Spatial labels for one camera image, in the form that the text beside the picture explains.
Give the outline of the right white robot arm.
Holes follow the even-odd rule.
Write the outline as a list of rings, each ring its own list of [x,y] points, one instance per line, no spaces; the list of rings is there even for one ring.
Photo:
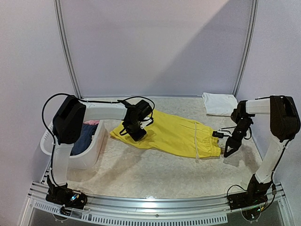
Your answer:
[[[258,115],[268,116],[269,146],[254,178],[258,184],[270,184],[284,151],[301,129],[301,120],[291,96],[272,95],[242,100],[231,114],[236,126],[225,143],[225,158],[238,151],[253,118]]]

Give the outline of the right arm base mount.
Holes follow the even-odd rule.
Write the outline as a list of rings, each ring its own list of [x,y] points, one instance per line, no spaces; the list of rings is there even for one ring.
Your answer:
[[[235,187],[235,186],[242,189],[243,192],[230,195],[229,194],[230,189]],[[268,203],[267,195],[256,194],[256,195],[251,196],[251,198],[249,198],[246,189],[244,189],[240,185],[232,185],[227,190],[226,198],[228,200],[228,205],[230,207],[230,210],[236,210],[236,209],[251,207],[251,206],[254,206],[254,205],[259,205],[260,203],[264,203],[264,205],[262,207],[258,207],[257,212],[259,213],[259,212],[263,212],[264,210],[266,210],[273,203],[273,201],[276,197],[276,194],[277,194],[276,185],[272,184],[273,198],[270,201],[270,203]]]

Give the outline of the yellow garment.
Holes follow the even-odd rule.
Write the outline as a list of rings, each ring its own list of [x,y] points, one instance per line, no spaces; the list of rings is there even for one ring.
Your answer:
[[[154,122],[146,127],[147,134],[139,141],[120,135],[122,124],[110,132],[114,139],[140,149],[158,149],[188,158],[219,157],[221,148],[213,129],[198,121],[154,110]]]

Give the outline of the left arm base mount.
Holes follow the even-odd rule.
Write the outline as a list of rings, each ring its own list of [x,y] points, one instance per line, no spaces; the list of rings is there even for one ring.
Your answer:
[[[76,190],[69,189],[67,184],[56,186],[47,176],[48,193],[46,201],[61,205],[65,208],[84,209],[87,204],[87,195]]]

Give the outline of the white t-shirt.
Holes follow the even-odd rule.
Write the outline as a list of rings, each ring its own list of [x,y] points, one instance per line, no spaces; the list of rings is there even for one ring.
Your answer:
[[[204,107],[207,115],[230,117],[237,107],[237,99],[229,94],[202,94]]]

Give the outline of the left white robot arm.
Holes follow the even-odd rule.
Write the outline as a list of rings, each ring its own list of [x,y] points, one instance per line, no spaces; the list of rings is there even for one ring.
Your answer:
[[[70,194],[61,186],[67,185],[68,163],[74,144],[80,139],[85,122],[90,120],[118,120],[122,122],[121,136],[129,135],[140,141],[145,127],[154,122],[155,103],[146,97],[139,97],[136,104],[129,98],[116,101],[84,100],[64,94],[65,100],[52,119],[52,127],[46,126],[53,139],[50,162],[50,180],[56,186],[52,197],[59,204],[66,204]]]

